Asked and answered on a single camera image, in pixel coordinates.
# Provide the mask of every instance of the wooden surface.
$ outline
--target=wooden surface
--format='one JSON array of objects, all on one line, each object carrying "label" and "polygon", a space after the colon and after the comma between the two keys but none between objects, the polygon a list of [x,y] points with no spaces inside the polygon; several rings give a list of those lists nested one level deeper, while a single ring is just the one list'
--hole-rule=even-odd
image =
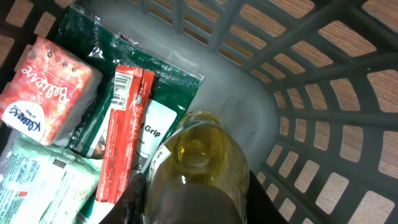
[{"label": "wooden surface", "polygon": [[[65,8],[72,1],[71,0],[55,0],[57,4]],[[138,0],[132,0],[134,4],[138,4]],[[165,7],[166,9],[172,11],[172,5],[168,0],[154,0],[157,4]],[[206,6],[198,0],[184,0],[184,2],[194,10],[202,13],[212,21],[218,21],[220,15],[211,7]],[[314,4],[310,0],[270,0],[276,6],[285,10],[295,18],[304,17],[313,8]],[[16,0],[16,5],[11,9],[11,12],[6,17],[6,22],[13,24],[17,27],[21,27],[25,22],[27,15],[32,9],[33,4],[29,0]],[[363,4],[363,9],[379,19],[381,22],[385,23],[387,27],[392,29],[394,32],[398,32],[398,1],[397,0],[370,0]],[[150,12],[163,18],[169,23],[173,23],[170,17],[164,15],[162,12],[157,11],[153,7],[150,7]],[[252,22],[254,25],[258,26],[260,29],[267,32],[269,35],[278,37],[286,31],[279,22],[273,20],[269,16],[259,12],[254,7],[245,4],[240,12],[240,15]],[[199,27],[208,34],[213,33],[213,29],[206,24],[204,24],[199,19],[196,19],[187,12],[184,12],[184,19],[193,25]],[[48,30],[53,23],[53,18],[49,13],[45,13],[41,18],[39,25],[35,28],[35,33],[41,36],[46,36]],[[192,37],[198,39],[204,44],[208,44],[208,40],[200,35],[196,34],[194,31],[189,30],[184,27],[183,31]],[[257,49],[263,49],[267,47],[267,43],[259,37],[256,37],[245,28],[232,24],[230,31],[242,38],[249,44],[253,45]],[[376,50],[376,48],[369,41],[358,35],[355,31],[348,28],[346,25],[339,21],[332,22],[320,29],[318,33],[324,38],[328,39],[331,43],[335,44],[342,51],[346,52],[349,56],[355,57],[363,54],[367,54]],[[239,46],[237,43],[230,39],[225,39],[223,41],[226,45],[235,49],[237,52],[245,55],[247,58],[254,56],[253,52]],[[14,40],[0,35],[0,66],[9,49],[14,44]],[[24,56],[31,49],[31,45],[25,47],[25,51],[22,54],[21,59],[16,66],[16,70],[21,65]],[[300,41],[292,46],[292,50],[296,51],[308,61],[312,62],[316,67],[324,67],[333,63],[333,61],[328,58],[324,53],[316,49],[310,43],[305,41]],[[243,64],[244,62],[237,57],[234,57],[231,53],[225,50],[220,50],[219,53],[230,58],[238,64]],[[291,58],[283,54],[278,54],[274,57],[274,63],[280,63],[286,68],[288,68],[292,73],[300,75],[304,72],[304,68],[297,62],[294,62]],[[271,79],[268,75],[273,75],[277,79],[286,78],[286,75],[279,69],[272,66],[269,62],[264,62],[262,67],[269,72],[265,75],[259,70],[251,71],[253,75],[258,76],[262,82],[272,84]],[[373,86],[374,91],[377,95],[377,99],[380,105],[380,110],[386,113],[398,113],[398,73],[395,70],[386,70],[380,72],[370,73],[368,75],[369,82]],[[361,108],[358,103],[358,99],[351,83],[347,79],[333,80],[331,85],[337,95],[340,107],[345,111],[360,111]],[[316,110],[325,110],[328,108],[322,91],[316,84],[307,85],[307,92],[310,95],[312,105]],[[290,98],[285,99],[281,92],[275,92],[274,95],[277,98],[280,108],[286,108],[286,100],[291,100],[293,106],[296,110],[303,108],[302,96],[295,88],[288,90]],[[297,129],[294,133],[288,133],[289,122],[296,122]],[[289,121],[287,118],[282,118],[281,120],[280,133],[283,135],[294,134],[296,140],[304,141],[307,133],[307,124],[305,120]],[[345,126],[343,128],[343,141],[340,151],[340,156],[351,162],[358,162],[361,159],[361,151],[363,146],[363,130],[359,127]],[[330,124],[325,122],[317,122],[317,131],[315,136],[315,141],[313,145],[323,151],[328,150],[328,143],[330,138]],[[387,131],[384,135],[384,144],[382,147],[381,161],[379,163],[379,171],[383,174],[389,175],[393,178],[398,179],[398,133]],[[275,146],[272,154],[267,158],[266,162],[270,166],[273,166],[280,156],[283,149],[281,146]],[[295,161],[298,154],[289,153],[289,158],[286,159],[283,167],[280,168],[281,175],[286,177],[289,175],[292,169],[294,169]],[[307,161],[303,170],[300,172],[298,179],[295,182],[295,187],[301,192],[305,192],[308,189],[311,181],[313,181],[314,175],[317,173],[318,169],[322,169],[322,164],[317,164],[313,161]],[[264,174],[258,175],[261,182],[266,180]],[[326,186],[322,190],[322,193],[317,199],[316,204],[323,209],[326,213],[333,211],[333,208],[340,199],[342,191],[344,191],[345,186],[348,184],[349,180],[338,174],[332,174]],[[274,200],[277,196],[279,189],[275,184],[271,184],[268,189],[266,189],[267,194],[270,196],[271,200]],[[365,195],[363,201],[359,204],[357,211],[355,211],[350,224],[354,223],[383,223],[389,212],[393,208],[394,204],[384,198],[381,195],[375,194],[374,192],[368,192]],[[289,219],[295,211],[295,205],[289,199],[286,199],[284,204],[280,207],[280,212],[282,215]],[[311,220],[306,219],[305,224],[312,223]]]}]

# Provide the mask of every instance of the red stick packet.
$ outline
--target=red stick packet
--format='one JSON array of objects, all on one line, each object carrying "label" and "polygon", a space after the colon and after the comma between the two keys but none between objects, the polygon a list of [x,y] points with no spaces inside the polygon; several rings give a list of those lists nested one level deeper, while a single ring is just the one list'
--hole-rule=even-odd
[{"label": "red stick packet", "polygon": [[115,72],[105,155],[96,200],[115,204],[127,188],[144,105],[154,73],[118,65]]}]

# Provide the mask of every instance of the yellow liquid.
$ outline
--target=yellow liquid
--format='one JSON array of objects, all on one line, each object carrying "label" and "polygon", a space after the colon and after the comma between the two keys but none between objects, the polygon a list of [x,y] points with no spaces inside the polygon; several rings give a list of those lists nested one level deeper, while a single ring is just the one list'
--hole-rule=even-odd
[{"label": "yellow liquid", "polygon": [[241,218],[245,218],[248,164],[241,148],[214,115],[201,111],[185,115],[164,146],[171,155],[148,180],[146,220],[154,215],[164,193],[189,183],[223,190],[233,199]]}]

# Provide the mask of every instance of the basket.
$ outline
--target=basket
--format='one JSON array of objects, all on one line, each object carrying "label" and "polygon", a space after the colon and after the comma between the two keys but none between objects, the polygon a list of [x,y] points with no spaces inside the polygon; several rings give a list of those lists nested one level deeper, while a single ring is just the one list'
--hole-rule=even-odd
[{"label": "basket", "polygon": [[[0,90],[69,3],[0,2]],[[398,1],[77,4],[206,76],[190,109],[223,120],[289,223],[398,223]]]}]

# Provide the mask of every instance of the bottle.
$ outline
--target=bottle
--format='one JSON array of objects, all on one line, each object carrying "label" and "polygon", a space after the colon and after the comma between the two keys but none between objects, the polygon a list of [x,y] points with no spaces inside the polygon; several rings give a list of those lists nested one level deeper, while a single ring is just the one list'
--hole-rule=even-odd
[{"label": "bottle", "polygon": [[145,223],[246,220],[248,162],[209,112],[182,118],[176,132],[156,150],[147,184]]}]

